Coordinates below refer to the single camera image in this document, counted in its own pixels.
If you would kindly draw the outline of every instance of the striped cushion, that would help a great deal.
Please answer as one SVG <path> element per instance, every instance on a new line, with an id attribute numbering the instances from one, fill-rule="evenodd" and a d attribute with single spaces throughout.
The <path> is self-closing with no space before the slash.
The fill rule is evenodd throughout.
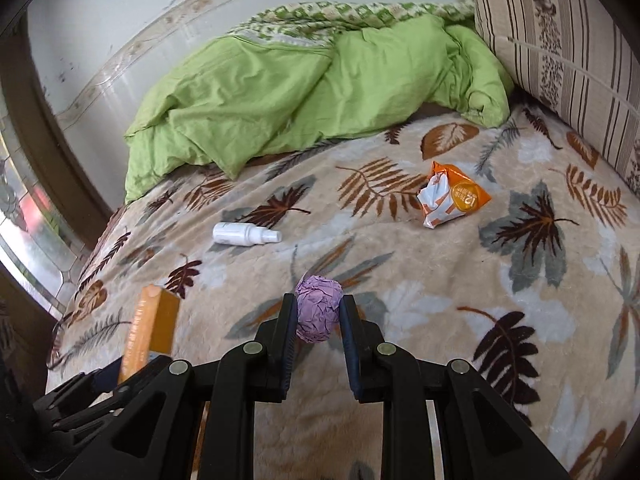
<path id="1" fill-rule="evenodd" d="M 640 196 L 640 66 L 599 0 L 477 0 L 476 29 Z"/>

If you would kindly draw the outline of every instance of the window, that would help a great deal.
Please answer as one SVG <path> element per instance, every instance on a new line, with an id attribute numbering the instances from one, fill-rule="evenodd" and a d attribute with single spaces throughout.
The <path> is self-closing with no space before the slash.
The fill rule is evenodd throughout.
<path id="1" fill-rule="evenodd" d="M 31 169 L 0 82 L 0 262 L 34 300 L 60 320 L 90 252 Z"/>

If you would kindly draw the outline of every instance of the leaf pattern blanket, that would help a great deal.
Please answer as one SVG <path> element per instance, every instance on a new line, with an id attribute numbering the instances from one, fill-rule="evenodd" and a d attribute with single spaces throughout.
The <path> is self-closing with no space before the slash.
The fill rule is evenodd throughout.
<path id="1" fill-rule="evenodd" d="M 422 226 L 431 161 L 493 197 Z M 283 233 L 212 243 L 219 221 Z M 58 331 L 49 388 L 122 354 L 140 290 L 182 298 L 174 357 L 219 359 L 276 315 L 305 272 L 353 294 L 416 357 L 473 362 L 574 478 L 606 466 L 638 415 L 640 202 L 598 153 L 532 103 L 480 129 L 410 120 L 258 160 L 240 180 L 185 166 L 112 222 Z M 255 415 L 255 477 L 378 478 L 382 407 L 358 405 L 337 335 L 298 342 L 289 398 Z"/>

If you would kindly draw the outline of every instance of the blanket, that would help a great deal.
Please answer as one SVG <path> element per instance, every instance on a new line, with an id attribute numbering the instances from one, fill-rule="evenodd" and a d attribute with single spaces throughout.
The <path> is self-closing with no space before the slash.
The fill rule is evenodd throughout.
<path id="1" fill-rule="evenodd" d="M 492 200 L 434 230 L 433 160 Z M 282 232 L 213 243 L 219 221 Z M 142 287 L 181 298 L 174 358 L 220 359 L 307 271 L 337 280 L 388 341 L 465 358 L 573 478 L 593 480 L 640 410 L 640 200 L 570 127 L 518 105 L 500 128 L 448 113 L 246 168 L 183 166 L 130 204 L 81 277 L 48 387 L 123 350 Z M 289 395 L 256 407 L 255 478 L 380 477 L 382 407 L 353 399 L 337 334 L 299 342 Z"/>
<path id="2" fill-rule="evenodd" d="M 235 179 L 252 157 L 370 135 L 424 101 L 484 126 L 508 115 L 511 79 L 458 4 L 295 4 L 206 44 L 146 95 L 126 133 L 126 200 L 181 164 Z"/>

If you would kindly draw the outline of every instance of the purple paper ball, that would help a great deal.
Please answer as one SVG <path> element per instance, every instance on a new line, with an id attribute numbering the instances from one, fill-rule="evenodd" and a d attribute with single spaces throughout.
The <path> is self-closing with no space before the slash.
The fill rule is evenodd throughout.
<path id="1" fill-rule="evenodd" d="M 298 337 L 307 343 L 329 339 L 339 323 L 340 283 L 322 276 L 309 276 L 298 283 L 295 293 L 298 298 Z"/>

